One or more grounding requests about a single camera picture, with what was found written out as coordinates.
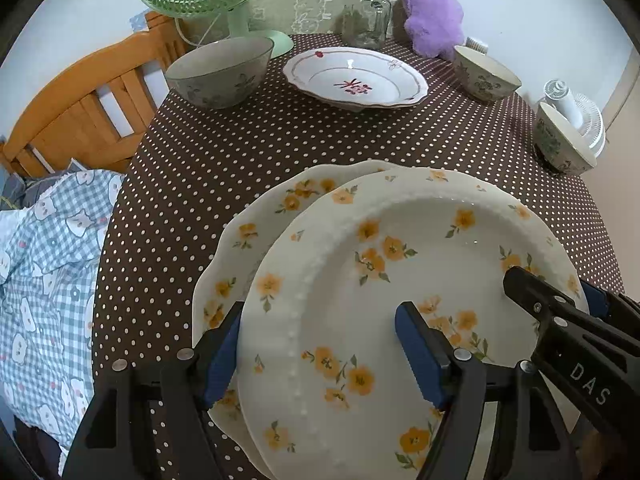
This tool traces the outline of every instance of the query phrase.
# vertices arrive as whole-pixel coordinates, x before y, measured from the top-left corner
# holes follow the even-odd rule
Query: scalloped plate
[[[350,46],[308,50],[289,59],[282,71],[301,92],[352,111],[415,106],[429,90],[407,63]]]
[[[216,254],[200,275],[193,292],[193,346],[205,330],[222,322],[236,301],[244,300],[260,262],[296,216],[336,186],[389,168],[398,166],[382,160],[367,160],[350,166],[315,166],[271,188],[233,218],[224,229]],[[238,443],[261,473],[274,478],[244,423],[235,376],[225,397],[209,410],[209,416],[220,430]]]
[[[413,301],[452,345],[513,366],[537,337],[502,290],[515,265],[586,311],[574,266],[546,224],[463,173],[369,174],[297,217],[260,264],[238,343],[244,417],[274,476],[414,479],[440,414],[404,356],[396,307]],[[476,449],[484,459],[495,416],[487,412]]]

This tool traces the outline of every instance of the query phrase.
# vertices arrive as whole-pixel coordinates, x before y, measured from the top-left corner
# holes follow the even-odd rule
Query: round table
[[[359,114],[297,92],[282,75],[290,56],[341,45],[338,36],[294,36],[292,53],[270,62],[241,105],[204,111],[171,92],[122,186],[100,260],[93,370],[118,358],[132,366],[191,346],[191,297],[234,215],[272,186],[316,164],[380,158],[463,171],[535,211],[564,245],[578,274],[623,292],[602,218],[579,177],[555,176],[534,154],[534,112],[517,94],[496,104],[470,98],[452,65],[390,42],[383,52],[419,70],[422,104]],[[162,405],[151,407],[164,478],[177,478]],[[225,478],[260,479],[241,449],[210,425]]]

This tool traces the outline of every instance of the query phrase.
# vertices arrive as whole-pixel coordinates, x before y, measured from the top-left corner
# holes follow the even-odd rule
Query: white lettering
[[[583,373],[584,373],[584,366],[582,366],[580,363],[578,363],[577,365],[575,365],[574,371],[571,372],[571,378],[575,379],[577,381],[578,379],[580,379],[582,377]]]
[[[591,395],[591,393],[593,392],[593,387],[596,385],[596,378],[594,377],[591,381],[589,381],[588,383],[586,383],[582,389],[587,389],[589,392],[589,395]]]
[[[605,394],[607,395],[611,394],[608,388],[603,388],[602,391],[600,392],[600,396],[596,399],[596,402],[599,405],[603,405],[605,402],[607,402],[607,397],[605,396]]]

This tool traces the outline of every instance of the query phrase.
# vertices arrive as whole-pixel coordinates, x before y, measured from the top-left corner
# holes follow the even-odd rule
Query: glass jar
[[[389,0],[345,0],[342,40],[351,46],[377,50],[385,44],[390,17]]]

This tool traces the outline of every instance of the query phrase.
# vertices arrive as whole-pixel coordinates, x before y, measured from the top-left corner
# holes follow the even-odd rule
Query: white plate with red design
[[[422,74],[407,63],[347,46],[308,50],[289,59],[282,71],[301,92],[355,112],[415,106],[429,90]]]
[[[350,166],[315,166],[271,188],[233,218],[193,292],[193,345],[206,330],[222,323],[236,301],[244,300],[264,255],[296,216],[337,186],[364,174],[390,168],[398,166],[382,160],[366,160]],[[261,370],[260,360],[255,360],[254,367]],[[235,376],[223,399],[209,410],[209,416],[220,430],[238,443],[261,473],[273,478],[244,423]]]
[[[513,366],[530,357],[537,334],[504,294],[511,266],[586,311],[575,268],[546,224],[464,173],[368,174],[294,219],[252,281],[238,341],[244,420],[273,475],[415,479],[440,414],[404,356],[396,307],[413,301],[453,346]],[[491,444],[495,413],[487,412],[478,463]],[[482,474],[472,469],[470,478]]]

